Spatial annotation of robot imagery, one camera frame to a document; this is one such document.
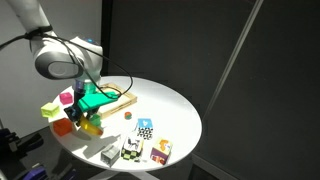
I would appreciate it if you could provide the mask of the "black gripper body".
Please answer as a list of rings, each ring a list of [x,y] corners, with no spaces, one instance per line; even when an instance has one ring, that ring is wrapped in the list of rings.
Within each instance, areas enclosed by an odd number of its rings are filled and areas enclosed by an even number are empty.
[[[94,114],[97,113],[99,109],[98,106],[93,108],[87,105],[86,109],[84,109],[85,103],[82,101],[82,99],[87,96],[88,93],[85,92],[74,92],[74,103],[64,109],[64,112],[71,121],[79,121],[83,114],[85,114],[87,119],[90,119]]]

